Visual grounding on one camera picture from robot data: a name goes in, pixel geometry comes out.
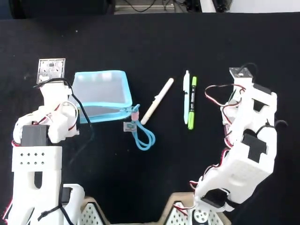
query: translucent zipper pouch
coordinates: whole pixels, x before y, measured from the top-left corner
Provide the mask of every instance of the translucent zipper pouch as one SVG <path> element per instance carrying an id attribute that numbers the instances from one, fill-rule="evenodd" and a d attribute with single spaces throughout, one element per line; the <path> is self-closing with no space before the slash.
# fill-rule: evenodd
<path id="1" fill-rule="evenodd" d="M 122 120 L 131 116 L 131 122 L 124 122 L 123 130 L 132 132 L 139 149 L 148 150 L 155 143 L 154 134 L 144 128 L 138 120 L 139 104 L 132 106 L 131 93 L 126 73 L 120 70 L 75 73 L 73 92 L 81 101 L 91 123 Z M 79 107 L 70 97 L 70 101 Z M 80 123 L 87 123 L 81 113 Z M 148 143 L 137 137 L 137 129 L 144 131 Z"/>

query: white pen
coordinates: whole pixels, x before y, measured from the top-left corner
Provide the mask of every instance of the white pen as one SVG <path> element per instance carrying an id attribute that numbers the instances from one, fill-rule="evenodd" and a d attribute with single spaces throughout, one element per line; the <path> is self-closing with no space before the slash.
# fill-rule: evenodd
<path id="1" fill-rule="evenodd" d="M 184 114 L 183 119 L 184 123 L 188 124 L 188 108 L 189 108 L 189 72 L 186 71 L 186 74 L 183 77 L 183 91 L 184 91 Z"/>
<path id="2" fill-rule="evenodd" d="M 165 96 L 165 94 L 167 93 L 167 91 L 169 90 L 171 85 L 173 84 L 173 82 L 174 82 L 174 79 L 170 78 L 167 81 L 167 83 L 165 83 L 165 85 L 162 88 L 162 90 L 160 91 L 160 93 L 157 96 L 154 97 L 155 100 L 152 102 L 150 108 L 147 110 L 146 114 L 144 115 L 144 117 L 141 120 L 142 125 L 145 125 L 147 123 L 148 119 L 153 114 L 154 110 L 157 108 L 158 104 L 163 99 L 163 97 Z"/>

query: blue lanyard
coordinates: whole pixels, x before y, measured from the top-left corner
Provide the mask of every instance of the blue lanyard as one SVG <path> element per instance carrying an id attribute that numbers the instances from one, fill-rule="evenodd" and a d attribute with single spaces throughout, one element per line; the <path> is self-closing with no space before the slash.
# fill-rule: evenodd
<path id="1" fill-rule="evenodd" d="M 155 136 L 151 131 L 144 128 L 143 125 L 140 123 L 140 121 L 139 121 L 139 107 L 140 107 L 140 104 L 137 104 L 135 107 L 132 108 L 131 122 L 133 124 L 136 124 L 137 128 L 140 128 L 146 134 L 146 136 L 148 137 L 149 143 L 144 143 L 141 140 L 139 140 L 138 135 L 137 135 L 137 131 L 134 131 L 134 132 L 131 132 L 131 133 L 132 133 L 132 136 L 135 139 L 135 143 L 136 143 L 137 147 L 142 151 L 146 151 L 152 145 L 154 145 Z"/>

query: desk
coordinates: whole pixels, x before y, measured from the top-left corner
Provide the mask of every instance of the desk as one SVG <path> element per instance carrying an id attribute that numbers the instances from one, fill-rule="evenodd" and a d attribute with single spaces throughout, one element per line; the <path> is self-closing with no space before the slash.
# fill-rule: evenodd
<path id="1" fill-rule="evenodd" d="M 78 71 L 126 71 L 141 115 L 167 79 L 177 77 L 147 123 L 157 137 L 149 151 L 138 150 L 131 134 L 122 132 L 122 121 L 99 123 L 93 143 L 64 172 L 65 182 L 82 185 L 112 223 L 158 220 L 172 192 L 190 191 L 188 181 L 197 180 L 207 165 L 219 160 L 224 147 L 221 113 L 203 90 L 213 83 L 231 83 L 229 67 L 255 62 L 255 81 L 277 93 L 276 117 L 290 126 L 278 131 L 274 173 L 246 207 L 227 216 L 237 224 L 294 222 L 293 200 L 299 198 L 295 182 L 300 177 L 299 21 L 298 13 L 0 21 L 0 209 L 12 194 L 14 124 L 43 103 L 39 90 L 32 89 L 38 59 L 67 58 L 66 78 L 71 81 Z M 193 131 L 183 122 L 186 69 L 199 81 Z M 88 127 L 83 126 L 80 136 L 63 143 L 63 164 L 88 137 Z"/>

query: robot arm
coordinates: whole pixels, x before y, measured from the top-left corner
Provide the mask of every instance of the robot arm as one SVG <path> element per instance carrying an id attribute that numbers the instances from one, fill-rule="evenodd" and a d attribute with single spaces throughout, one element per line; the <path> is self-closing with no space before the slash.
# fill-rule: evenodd
<path id="1" fill-rule="evenodd" d="M 252 83 L 247 68 L 230 68 L 230 72 L 232 97 L 220 107 L 228 148 L 195 189 L 195 206 L 215 212 L 232 211 L 247 200 L 273 172 L 277 152 L 276 93 Z"/>
<path id="2" fill-rule="evenodd" d="M 71 225 L 79 218 L 84 199 L 81 186 L 64 184 L 63 190 L 70 196 L 64 202 L 64 209 L 59 208 L 63 203 L 60 202 L 62 147 L 53 144 L 79 134 L 76 126 L 79 111 L 68 100 L 72 90 L 58 81 L 64 76 L 64 66 L 64 59 L 40 60 L 37 83 L 42 84 L 44 105 L 19 118 L 15 124 L 12 141 L 14 188 L 9 225 L 26 225 L 29 221 L 31 225 Z M 43 83 L 53 78 L 58 80 Z M 35 186 L 35 172 L 42 172 L 41 188 Z M 45 216 L 45 212 L 52 209 L 58 210 Z"/>

